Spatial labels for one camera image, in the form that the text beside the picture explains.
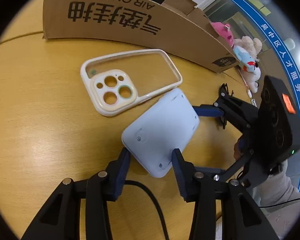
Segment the white sleeved forearm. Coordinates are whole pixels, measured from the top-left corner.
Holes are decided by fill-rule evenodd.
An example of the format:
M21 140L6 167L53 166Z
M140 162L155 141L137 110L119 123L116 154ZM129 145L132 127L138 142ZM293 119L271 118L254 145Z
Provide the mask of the white sleeved forearm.
M287 167L288 161L284 161L282 171L254 188L254 199L279 239L285 238L300 217L300 191L286 175Z

